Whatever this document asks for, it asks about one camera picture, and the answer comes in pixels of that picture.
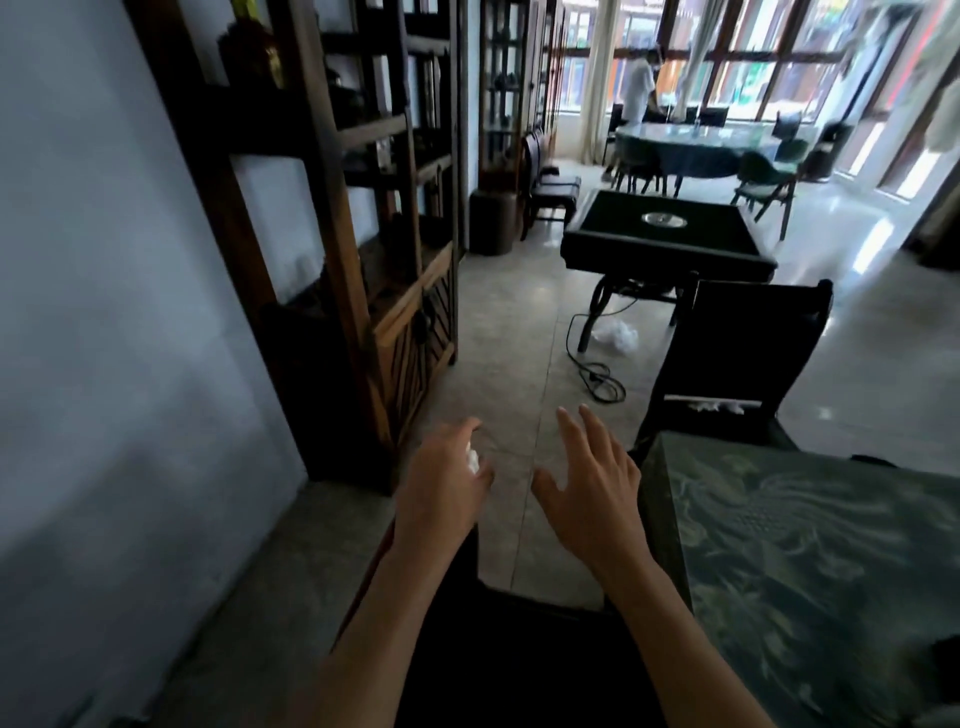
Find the power cord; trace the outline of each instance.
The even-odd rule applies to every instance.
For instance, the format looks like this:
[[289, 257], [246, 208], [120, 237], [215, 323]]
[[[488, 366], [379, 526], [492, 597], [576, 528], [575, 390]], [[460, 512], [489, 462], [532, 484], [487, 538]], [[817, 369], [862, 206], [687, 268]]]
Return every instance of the power cord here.
[[[618, 313], [626, 311], [637, 301], [639, 301], [639, 299], [633, 299], [620, 310], [601, 313], [597, 318], [616, 316]], [[618, 402], [624, 401], [627, 399], [627, 388], [613, 376], [609, 366], [602, 361], [578, 361], [576, 357], [570, 353], [570, 332], [573, 330], [573, 322], [576, 321], [578, 316], [583, 316], [586, 319], [589, 314], [575, 313], [572, 318], [570, 318], [570, 326], [566, 328], [566, 355], [570, 357], [570, 361], [576, 366], [577, 374], [580, 375], [580, 379], [584, 382], [584, 386], [587, 387], [587, 391], [590, 393], [590, 396], [593, 397], [594, 401], [598, 401], [601, 404], [617, 404]], [[604, 395], [604, 392], [607, 391], [612, 392], [609, 397]]]

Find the silver round disc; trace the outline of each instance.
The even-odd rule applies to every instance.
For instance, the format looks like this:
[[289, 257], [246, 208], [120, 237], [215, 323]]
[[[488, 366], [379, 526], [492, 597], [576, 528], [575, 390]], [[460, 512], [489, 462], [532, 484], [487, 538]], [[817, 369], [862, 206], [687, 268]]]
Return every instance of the silver round disc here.
[[652, 225], [655, 228], [683, 228], [686, 226], [686, 220], [672, 212], [647, 212], [641, 219], [647, 225]]

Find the person's right hand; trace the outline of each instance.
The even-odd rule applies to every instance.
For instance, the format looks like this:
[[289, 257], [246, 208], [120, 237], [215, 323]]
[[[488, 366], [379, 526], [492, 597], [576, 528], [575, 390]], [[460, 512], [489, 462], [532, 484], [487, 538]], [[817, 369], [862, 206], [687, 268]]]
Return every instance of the person's right hand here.
[[637, 557], [649, 557], [636, 509], [640, 470], [600, 419], [580, 405], [584, 427], [557, 410], [566, 450], [566, 489], [537, 468], [532, 490], [560, 543], [598, 580]]

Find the black pants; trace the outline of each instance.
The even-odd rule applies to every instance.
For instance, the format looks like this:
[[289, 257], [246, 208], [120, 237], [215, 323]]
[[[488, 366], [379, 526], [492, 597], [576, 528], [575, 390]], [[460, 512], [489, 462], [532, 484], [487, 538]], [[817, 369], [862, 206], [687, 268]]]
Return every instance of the black pants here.
[[427, 613], [396, 725], [520, 723], [665, 725], [620, 616], [487, 588], [474, 529]]

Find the blue tablecloth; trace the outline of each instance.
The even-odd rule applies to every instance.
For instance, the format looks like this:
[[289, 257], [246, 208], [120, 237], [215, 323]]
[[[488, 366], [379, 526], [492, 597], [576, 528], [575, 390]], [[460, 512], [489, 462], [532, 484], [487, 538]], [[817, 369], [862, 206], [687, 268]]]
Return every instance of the blue tablecloth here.
[[761, 129], [722, 129], [690, 124], [627, 124], [617, 136], [630, 136], [652, 143], [660, 156], [664, 175], [715, 179], [732, 177], [746, 151], [773, 159], [780, 140]]

